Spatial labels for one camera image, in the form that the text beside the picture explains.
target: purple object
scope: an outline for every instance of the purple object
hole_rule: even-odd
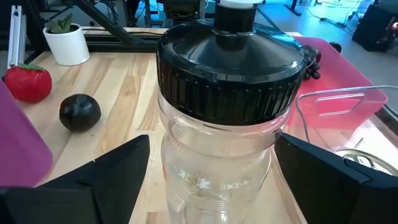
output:
[[[0,187],[33,187],[50,171],[52,153],[2,81],[0,102]]]

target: white pot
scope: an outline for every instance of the white pot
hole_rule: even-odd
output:
[[[83,31],[78,24],[72,25],[79,28],[66,34],[50,34],[47,28],[43,29],[55,61],[60,65],[78,65],[90,58]]]

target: succulent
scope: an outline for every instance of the succulent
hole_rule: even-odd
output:
[[[46,23],[46,28],[53,34],[65,34],[72,31],[72,13],[57,22],[49,21]]]

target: pink container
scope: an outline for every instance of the pink container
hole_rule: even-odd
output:
[[[320,49],[321,78],[303,80],[297,96],[322,90],[333,90],[373,84],[339,54],[328,42],[313,37],[295,37],[303,45],[312,45]],[[310,96],[300,100],[300,108],[308,127],[356,129],[387,101],[387,96],[380,90],[331,93],[322,96]],[[295,103],[288,126],[301,125],[297,121]]]
[[[33,187],[52,166],[52,153],[0,81],[0,187]]]

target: fake strawberry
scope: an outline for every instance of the fake strawberry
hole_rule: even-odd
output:
[[[49,71],[37,65],[18,65],[6,71],[6,85],[15,99],[37,103],[46,98],[52,89]]]

